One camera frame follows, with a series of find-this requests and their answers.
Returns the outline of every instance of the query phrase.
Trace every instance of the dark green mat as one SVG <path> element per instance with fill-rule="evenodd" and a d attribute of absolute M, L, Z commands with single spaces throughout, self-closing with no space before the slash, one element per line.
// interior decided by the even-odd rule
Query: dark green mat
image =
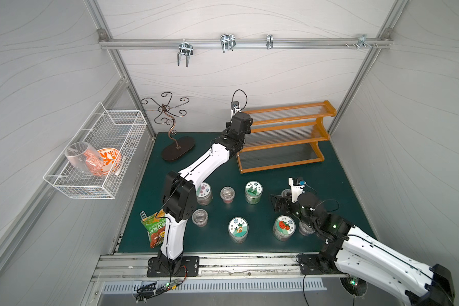
<path fill-rule="evenodd" d="M 121 253 L 157 252 L 159 247 L 151 249 L 148 235 L 140 222 L 139 213 L 155 213 L 161 207 L 161 197 L 165 175 L 173 170 L 178 172 L 195 162 L 209 149 L 209 142 L 219 133 L 177 133 L 177 138 L 191 136 L 195 138 L 195 147 L 176 162 L 165 162 L 161 151 L 172 142 L 166 133 L 159 133 L 146 171 L 139 187 L 131 215 L 129 216 L 124 235 L 119 245 Z M 274 213 L 269 201 L 269 194 L 280 194 L 289 188 L 289 177 L 301 176 L 306 183 L 318 191 L 318 197 L 336 199 L 340 209 L 335 213 L 355 223 L 369 235 L 373 235 L 367 219 L 357 202 L 352 187 L 329 142 L 319 144 L 325 156 L 324 162 L 298 165 L 294 167 L 240 174 L 236 157 L 216 169 L 206 182 L 213 188 L 213 201 L 207 206 L 198 206 L 208 212 L 209 220 L 205 227 L 199 228 L 187 222 L 184 237 L 184 253 L 194 252 L 317 252 L 323 242 L 315 236 L 302 236 L 298 231 L 288 241 L 279 241 L 272 234 L 272 226 L 279 216 Z M 243 188 L 248 181 L 258 181 L 263 185 L 263 195 L 257 205 L 245 201 Z M 236 191 L 235 199 L 230 205 L 221 200 L 221 188 L 231 186 Z M 323 205 L 329 210 L 336 208 L 334 201 Z M 233 217 L 243 217 L 249 224 L 247 240 L 242 244 L 231 241 L 228 234 L 228 223 Z"/>

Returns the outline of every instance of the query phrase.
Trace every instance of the green snack bag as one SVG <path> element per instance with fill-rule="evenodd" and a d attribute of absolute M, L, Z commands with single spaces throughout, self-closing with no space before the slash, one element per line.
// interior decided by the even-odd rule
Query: green snack bag
<path fill-rule="evenodd" d="M 163 243 L 165 238 L 165 212 L 160 210 L 159 212 L 154 213 L 149 217 L 144 217 L 146 214 L 141 212 L 141 223 L 144 225 L 148 231 L 148 237 L 150 238 L 150 247 L 154 248 L 157 245 Z"/>

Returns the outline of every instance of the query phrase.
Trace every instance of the clear plastic jar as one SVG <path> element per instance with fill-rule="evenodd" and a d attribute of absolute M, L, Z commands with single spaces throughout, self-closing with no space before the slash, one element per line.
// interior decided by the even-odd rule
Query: clear plastic jar
<path fill-rule="evenodd" d="M 274 233 L 274 237 L 279 239 L 280 241 L 286 241 L 291 238 L 296 230 L 296 224 L 291 217 L 288 216 L 279 216 L 274 222 L 274 229 L 272 232 Z"/>
<path fill-rule="evenodd" d="M 306 224 L 299 221 L 299 232 L 303 236 L 309 236 L 312 235 L 315 231 Z"/>
<path fill-rule="evenodd" d="M 223 199 L 223 202 L 225 202 L 226 204 L 230 204 L 231 202 L 233 202 L 234 199 L 234 189 L 231 187 L 224 187 L 223 189 L 221 189 L 219 195 L 221 196 L 221 199 Z"/>
<path fill-rule="evenodd" d="M 245 199 L 250 204 L 257 204 L 262 198 L 263 187 L 257 181 L 250 181 L 245 185 Z"/>
<path fill-rule="evenodd" d="M 207 211 L 198 209 L 192 214 L 192 222 L 198 227 L 203 227 L 208 223 L 208 217 Z"/>
<path fill-rule="evenodd" d="M 248 223 L 242 217 L 233 218 L 228 224 L 228 233 L 233 242 L 243 243 L 248 236 Z"/>
<path fill-rule="evenodd" d="M 206 183 L 202 182 L 196 191 L 197 202 L 202 206 L 206 206 L 212 201 L 212 188 Z"/>

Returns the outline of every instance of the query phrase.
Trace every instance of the robotic arm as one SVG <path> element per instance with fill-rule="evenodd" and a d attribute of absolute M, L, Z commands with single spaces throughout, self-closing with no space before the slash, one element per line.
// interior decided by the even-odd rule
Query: robotic arm
<path fill-rule="evenodd" d="M 172 171 L 165 178 L 163 210 L 168 220 L 158 259 L 164 270 L 171 275 L 180 271 L 185 225 L 197 206 L 196 188 L 216 168 L 238 153 L 245 144 L 245 134 L 250 134 L 253 123 L 250 115 L 234 110 L 232 114 L 226 129 L 204 155 L 189 167 L 178 173 Z"/>
<path fill-rule="evenodd" d="M 271 202 L 275 211 L 297 217 L 325 241 L 316 262 L 320 269 L 361 278 L 406 305 L 453 305 L 455 293 L 448 269 L 412 260 L 327 212 L 314 194 L 304 192 L 306 182 L 302 178 L 289 178 L 289 185 L 291 196 L 271 195 Z M 357 282 L 350 285 L 353 289 Z"/>

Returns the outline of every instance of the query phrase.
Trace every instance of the white wire basket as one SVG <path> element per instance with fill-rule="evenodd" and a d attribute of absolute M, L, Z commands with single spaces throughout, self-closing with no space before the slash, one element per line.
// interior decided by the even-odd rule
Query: white wire basket
<path fill-rule="evenodd" d="M 122 179 L 146 129 L 146 120 L 139 110 L 106 110 L 89 116 L 84 126 L 67 145 L 85 141 L 95 149 L 116 148 L 118 157 L 112 170 L 105 176 L 84 174 L 68 162 L 63 152 L 43 176 L 49 184 L 72 199 L 115 199 Z M 88 128 L 88 122 L 94 124 Z"/>

